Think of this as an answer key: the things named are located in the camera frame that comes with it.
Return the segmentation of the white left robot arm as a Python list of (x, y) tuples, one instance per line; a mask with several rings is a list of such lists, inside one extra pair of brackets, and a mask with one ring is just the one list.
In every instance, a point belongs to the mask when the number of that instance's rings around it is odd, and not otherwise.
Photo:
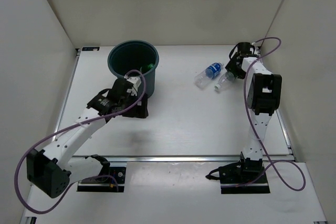
[(68, 185), (90, 177), (105, 182), (110, 164), (97, 154), (72, 160), (74, 153), (92, 135), (116, 115), (145, 119), (148, 116), (147, 96), (140, 92), (140, 77), (118, 78), (112, 88), (101, 90), (91, 99), (78, 126), (59, 134), (42, 150), (33, 149), (26, 158), (27, 178), (50, 198), (61, 195)]

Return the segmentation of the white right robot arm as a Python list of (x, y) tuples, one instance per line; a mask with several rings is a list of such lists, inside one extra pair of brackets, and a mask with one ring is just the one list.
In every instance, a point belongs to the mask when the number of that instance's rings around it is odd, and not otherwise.
[(215, 91), (221, 92), (237, 79), (244, 81), (244, 103), (250, 129), (248, 143), (239, 161), (217, 168), (217, 177), (209, 172), (206, 175), (209, 180), (220, 180), (223, 184), (245, 184), (264, 175), (262, 143), (269, 121), (280, 105), (282, 77), (270, 72), (258, 58), (253, 44), (239, 42), (229, 53), (226, 71), (215, 85)]

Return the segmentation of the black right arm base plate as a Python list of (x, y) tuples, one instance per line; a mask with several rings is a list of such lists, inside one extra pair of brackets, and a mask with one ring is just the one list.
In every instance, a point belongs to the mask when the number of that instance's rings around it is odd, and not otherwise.
[(230, 164), (218, 168), (222, 195), (269, 194), (266, 174), (257, 179), (261, 172), (242, 172), (238, 165)]

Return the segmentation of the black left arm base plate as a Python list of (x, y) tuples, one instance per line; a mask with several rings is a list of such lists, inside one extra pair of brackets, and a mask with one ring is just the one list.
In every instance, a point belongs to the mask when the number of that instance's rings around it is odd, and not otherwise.
[(126, 163), (111, 163), (109, 177), (82, 180), (77, 184), (77, 192), (123, 193), (126, 171)]

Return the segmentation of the clear bottle blue label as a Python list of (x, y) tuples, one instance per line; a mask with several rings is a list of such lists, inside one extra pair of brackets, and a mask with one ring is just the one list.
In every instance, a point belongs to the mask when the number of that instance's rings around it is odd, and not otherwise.
[(199, 89), (206, 88), (212, 82), (212, 80), (214, 80), (219, 75), (222, 68), (223, 64), (220, 62), (215, 62), (209, 65), (203, 72), (199, 73), (194, 78), (194, 84)]

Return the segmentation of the clear bottle green label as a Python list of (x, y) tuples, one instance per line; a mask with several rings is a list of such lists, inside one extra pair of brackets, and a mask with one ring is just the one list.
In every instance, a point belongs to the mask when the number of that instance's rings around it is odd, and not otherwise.
[(234, 76), (234, 74), (229, 71), (226, 71), (219, 78), (218, 82), (214, 86), (214, 89), (218, 93), (226, 91), (232, 86), (235, 80), (236, 80), (236, 77)]

